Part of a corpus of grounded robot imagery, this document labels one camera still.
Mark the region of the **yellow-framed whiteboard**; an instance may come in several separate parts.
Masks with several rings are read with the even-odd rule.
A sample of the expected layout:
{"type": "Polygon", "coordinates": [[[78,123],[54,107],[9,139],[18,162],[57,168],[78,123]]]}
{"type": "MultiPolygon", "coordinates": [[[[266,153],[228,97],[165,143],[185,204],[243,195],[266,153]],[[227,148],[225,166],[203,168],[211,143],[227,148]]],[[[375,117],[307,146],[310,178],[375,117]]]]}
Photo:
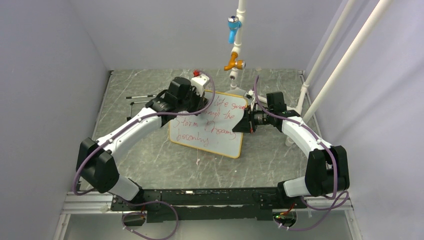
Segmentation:
{"type": "Polygon", "coordinates": [[[199,115],[177,116],[169,122],[171,142],[236,159],[241,155],[243,134],[233,132],[248,106],[239,95],[205,91],[211,105],[199,115]]]}

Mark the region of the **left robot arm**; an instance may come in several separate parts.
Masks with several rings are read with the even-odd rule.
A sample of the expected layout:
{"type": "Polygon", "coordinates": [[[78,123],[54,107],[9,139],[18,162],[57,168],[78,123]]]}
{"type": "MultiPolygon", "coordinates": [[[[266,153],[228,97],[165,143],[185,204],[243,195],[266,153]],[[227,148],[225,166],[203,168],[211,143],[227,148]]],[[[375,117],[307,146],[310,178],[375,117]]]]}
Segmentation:
{"type": "Polygon", "coordinates": [[[215,87],[212,78],[205,72],[200,72],[191,79],[175,77],[167,89],[156,94],[139,113],[116,130],[97,140],[90,137],[84,139],[79,146],[73,193],[77,196],[88,193],[77,190],[77,183],[83,178],[93,190],[116,195],[123,199],[129,209],[139,209],[146,201],[145,191],[136,182],[119,173],[117,160],[142,138],[177,116],[199,115],[204,112],[214,100],[213,96],[206,97],[207,85],[215,87]]]}

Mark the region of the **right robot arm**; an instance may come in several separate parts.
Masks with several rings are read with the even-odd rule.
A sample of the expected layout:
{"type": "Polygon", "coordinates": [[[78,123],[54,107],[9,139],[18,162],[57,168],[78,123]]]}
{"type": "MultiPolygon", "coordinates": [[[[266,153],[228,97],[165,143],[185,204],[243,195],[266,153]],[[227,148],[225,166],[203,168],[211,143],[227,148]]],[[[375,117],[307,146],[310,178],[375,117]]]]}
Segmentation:
{"type": "Polygon", "coordinates": [[[254,91],[242,91],[248,106],[242,119],[232,129],[236,133],[254,133],[258,126],[270,125],[291,138],[307,157],[305,175],[279,182],[276,203],[289,207],[296,197],[336,197],[337,192],[350,186],[347,152],[341,145],[334,146],[319,137],[301,118],[289,109],[282,92],[266,95],[267,106],[260,106],[254,91]]]}

